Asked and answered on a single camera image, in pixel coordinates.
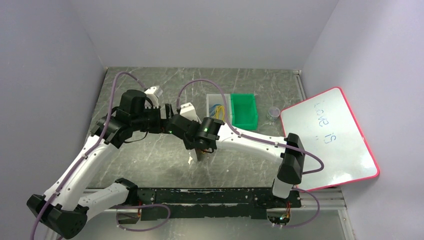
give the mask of purple cable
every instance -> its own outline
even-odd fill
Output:
[[[260,138],[257,138],[257,137],[253,137],[253,136],[249,136],[249,135],[246,135],[246,134],[243,134],[243,133],[241,133],[240,134],[240,132],[238,132],[232,125],[231,125],[231,123],[230,123],[230,120],[228,119],[228,116],[229,116],[229,113],[227,112],[227,100],[226,100],[226,98],[225,98],[225,96],[224,96],[224,91],[222,90],[222,88],[220,87],[220,86],[218,86],[218,84],[216,84],[215,82],[213,82],[213,81],[211,81],[211,80],[209,80],[209,79],[196,79],[196,80],[192,80],[192,81],[190,81],[190,82],[188,82],[186,85],[184,85],[182,88],[181,88],[181,90],[179,91],[179,93],[178,93],[178,97],[176,98],[176,107],[177,107],[177,109],[179,110],[181,107],[180,107],[180,98],[181,98],[181,94],[183,93],[183,90],[188,86],[188,85],[190,85],[190,84],[193,84],[193,83],[196,83],[196,82],[207,82],[207,83],[210,83],[210,84],[212,84],[212,85],[214,85],[218,90],[219,90],[219,93],[221,94],[221,96],[222,96],[222,100],[224,101],[224,110],[225,110],[225,122],[226,122],[226,124],[228,124],[228,127],[236,134],[236,135],[238,135],[238,136],[240,136],[240,137],[243,137],[243,138],[246,138],[246,139],[250,139],[250,140],[253,140],[253,141],[255,141],[255,142],[260,142],[260,143],[264,143],[264,144],[269,144],[269,145],[272,145],[272,146],[274,146],[275,145],[275,142],[273,142],[273,141],[268,141],[268,140],[263,140],[263,139],[260,139]],[[279,147],[283,147],[283,148],[287,148],[287,149],[292,149],[292,150],[295,150],[295,151],[298,151],[298,152],[301,152],[301,153],[303,153],[303,154],[306,154],[306,155],[308,155],[308,156],[311,156],[313,159],[315,159],[315,160],[317,160],[318,161],[318,163],[321,165],[318,169],[314,169],[314,170],[309,170],[309,171],[304,171],[302,174],[303,175],[305,175],[305,174],[312,174],[312,173],[317,173],[317,172],[319,172],[319,171],[322,171],[323,169],[324,169],[324,163],[323,163],[323,161],[321,160],[321,159],[319,159],[317,156],[315,156],[314,154],[312,154],[312,153],[310,153],[310,152],[308,152],[308,151],[305,151],[305,150],[303,150],[303,149],[300,149],[300,148],[298,148],[298,147],[295,147],[295,146],[290,146],[290,145],[287,145],[287,144],[283,144],[283,143],[278,143],[277,144],[277,146],[279,146]]]
[[[306,220],[306,221],[304,221],[302,223],[295,224],[295,225],[282,226],[285,229],[292,229],[292,228],[302,227],[302,226],[304,226],[304,225],[312,222],[320,214],[320,202],[318,201],[318,198],[315,195],[313,195],[309,191],[306,191],[306,190],[303,190],[303,189],[300,189],[300,188],[296,188],[296,187],[293,187],[291,190],[295,190],[295,191],[299,191],[299,192],[304,192],[306,194],[309,194],[311,197],[313,197],[313,199],[315,199],[315,201],[316,201],[316,212],[315,212],[315,214],[311,218],[309,218],[308,220]]]
[[[116,76],[115,76],[115,78],[113,79],[113,83],[112,83],[112,90],[111,90],[111,93],[110,93],[110,101],[109,101],[109,108],[108,108],[108,110],[107,110],[107,116],[106,116],[106,121],[104,122],[104,127],[103,127],[103,130],[101,131],[101,134],[100,134],[100,136],[98,137],[98,140],[97,140],[97,142],[92,146],[92,147],[90,147],[90,149],[88,149],[85,153],[84,153],[84,155],[85,156],[88,156],[94,149],[96,149],[99,145],[100,145],[100,142],[102,141],[102,139],[103,139],[103,137],[105,136],[105,134],[106,134],[106,130],[107,130],[107,128],[108,128],[108,126],[109,126],[109,122],[111,121],[111,117],[112,117],[112,108],[113,108],[113,104],[114,104],[114,96],[115,96],[115,89],[116,89],[116,87],[117,87],[117,80],[118,80],[118,78],[120,77],[120,76],[122,76],[122,75],[128,75],[128,76],[130,76],[131,78],[133,78],[135,81],[137,81],[137,83],[138,84],[140,84],[140,86],[143,88],[143,89],[146,89],[146,86],[138,79],[138,78],[136,78],[134,75],[132,75],[131,73],[129,73],[129,72],[125,72],[125,71],[121,71],[121,72],[118,72],[117,74],[116,74]],[[56,188],[56,193],[59,193],[61,190],[62,190],[62,188],[64,187],[64,185],[67,183],[67,181],[69,180],[69,178],[72,176],[72,174],[75,172],[75,170],[78,168],[78,166],[80,166],[80,164],[84,161],[84,157],[83,156],[81,156],[79,159],[78,159],[78,161],[76,161],[76,163],[72,166],[72,168],[69,170],[69,172],[65,175],[65,177],[63,178],[63,180],[62,180],[62,182],[57,186],[57,188]],[[35,222],[34,222],[34,224],[33,224],[33,226],[32,226],[32,229],[31,229],[31,234],[30,234],[30,236],[29,236],[29,239],[30,240],[34,240],[34,237],[35,237],[35,234],[36,234],[36,230],[37,230],[37,226],[38,226],[38,224],[39,224],[39,222],[40,222],[40,220],[41,220],[41,217],[43,216],[43,214],[44,214],[44,212],[46,211],[46,209],[47,209],[47,207],[53,202],[53,200],[57,197],[57,194],[56,193],[53,193],[49,198],[48,198],[48,200],[45,202],[45,204],[44,204],[44,206],[42,206],[42,208],[41,208],[41,210],[40,210],[40,212],[38,213],[38,215],[37,215],[37,218],[35,219]]]
[[[166,224],[171,217],[171,210],[167,205],[155,203],[155,204],[141,205],[141,206],[114,206],[112,208],[113,209],[144,209],[144,208],[151,208],[151,207],[165,208],[168,211],[168,216],[166,216],[166,219],[163,222],[161,222],[160,224],[158,224],[156,226],[146,228],[146,229],[132,229],[132,228],[126,228],[126,227],[121,226],[120,223],[119,223],[119,220],[118,220],[118,214],[116,214],[116,225],[117,225],[117,227],[120,228],[120,229],[123,229],[125,231],[130,231],[130,232],[147,232],[147,231],[155,230],[157,228],[162,227],[162,225]]]

